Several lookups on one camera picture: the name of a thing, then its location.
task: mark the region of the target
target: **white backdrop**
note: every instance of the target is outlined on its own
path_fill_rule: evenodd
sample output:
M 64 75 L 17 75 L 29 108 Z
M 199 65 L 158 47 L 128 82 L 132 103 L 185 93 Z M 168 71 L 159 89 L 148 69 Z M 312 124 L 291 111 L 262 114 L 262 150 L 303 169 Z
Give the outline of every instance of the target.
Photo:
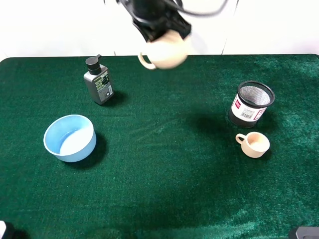
M 196 11 L 223 0 L 183 0 Z M 218 17 L 192 17 L 191 54 L 319 54 L 319 1 L 229 0 Z M 144 39 L 115 0 L 0 0 L 6 57 L 136 55 Z

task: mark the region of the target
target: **bowl rim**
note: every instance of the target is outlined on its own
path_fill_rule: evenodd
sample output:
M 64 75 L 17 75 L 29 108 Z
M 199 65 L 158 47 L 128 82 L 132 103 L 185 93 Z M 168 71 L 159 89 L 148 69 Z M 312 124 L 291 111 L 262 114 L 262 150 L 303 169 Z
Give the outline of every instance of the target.
M 71 117 L 71 116 L 79 116 L 79 117 L 84 118 L 85 120 L 87 120 L 87 121 L 89 122 L 89 127 L 92 129 L 91 138 L 90 138 L 89 142 L 88 142 L 82 149 L 84 149 L 84 148 L 91 142 L 91 140 L 92 140 L 92 137 L 93 137 L 93 135 L 94 135 L 94 127 L 93 127 L 92 122 L 91 122 L 87 117 L 82 116 L 82 115 L 67 115 L 67 116 L 63 116 L 63 117 L 58 118 L 57 120 L 55 120 L 52 124 L 50 124 L 50 126 L 46 129 L 46 131 L 45 131 L 45 133 L 44 133 L 44 136 L 43 136 L 43 144 L 44 144 L 45 149 L 46 149 L 48 152 L 50 152 L 51 154 L 53 154 L 53 155 L 56 155 L 56 156 L 70 156 L 70 155 L 74 155 L 74 154 L 77 153 L 77 152 L 71 153 L 71 154 L 55 153 L 55 152 L 51 151 L 51 150 L 48 148 L 48 146 L 46 145 L 46 143 L 45 143 L 46 134 L 48 133 L 49 129 L 50 129 L 56 122 L 58 122 L 58 121 L 60 121 L 60 120 L 62 120 L 62 119 L 64 119 L 64 118 Z

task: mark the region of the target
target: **light blue plastic bowl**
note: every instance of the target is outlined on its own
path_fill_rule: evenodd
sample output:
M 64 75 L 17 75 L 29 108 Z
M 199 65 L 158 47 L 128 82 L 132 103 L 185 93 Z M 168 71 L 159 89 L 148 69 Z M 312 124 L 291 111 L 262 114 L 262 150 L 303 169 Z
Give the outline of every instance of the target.
M 43 143 L 46 150 L 64 162 L 80 161 L 93 151 L 96 135 L 92 122 L 81 115 L 57 119 L 46 130 Z

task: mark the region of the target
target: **cream mug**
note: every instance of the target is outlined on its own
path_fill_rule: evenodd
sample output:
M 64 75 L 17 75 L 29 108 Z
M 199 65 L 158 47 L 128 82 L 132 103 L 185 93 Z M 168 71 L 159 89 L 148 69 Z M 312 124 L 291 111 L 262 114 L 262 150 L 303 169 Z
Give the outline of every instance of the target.
M 142 52 L 138 58 L 141 64 L 150 70 L 174 68 L 184 62 L 188 56 L 188 39 L 189 36 L 183 40 L 177 31 L 168 30 L 159 39 L 146 44 L 143 53 L 148 56 L 151 63 L 145 61 Z
M 267 137 L 258 132 L 250 132 L 247 135 L 239 133 L 236 135 L 236 141 L 241 144 L 243 152 L 251 158 L 261 157 L 270 147 Z

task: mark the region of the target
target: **cup handle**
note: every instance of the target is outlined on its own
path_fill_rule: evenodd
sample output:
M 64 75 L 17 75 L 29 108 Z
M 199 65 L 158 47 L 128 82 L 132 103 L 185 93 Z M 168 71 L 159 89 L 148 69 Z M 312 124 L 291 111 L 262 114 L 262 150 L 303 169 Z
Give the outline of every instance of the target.
M 153 63 L 147 63 L 147 62 L 144 60 L 144 57 L 143 57 L 142 53 L 140 53 L 140 54 L 138 55 L 138 58 L 139 58 L 141 64 L 142 64 L 145 68 L 147 68 L 147 69 L 149 69 L 149 70 L 154 70 L 154 69 L 156 69 L 156 66 L 155 66 Z
M 236 135 L 236 141 L 239 143 L 239 144 L 242 144 L 244 142 L 244 140 L 246 139 L 246 136 L 239 133 Z

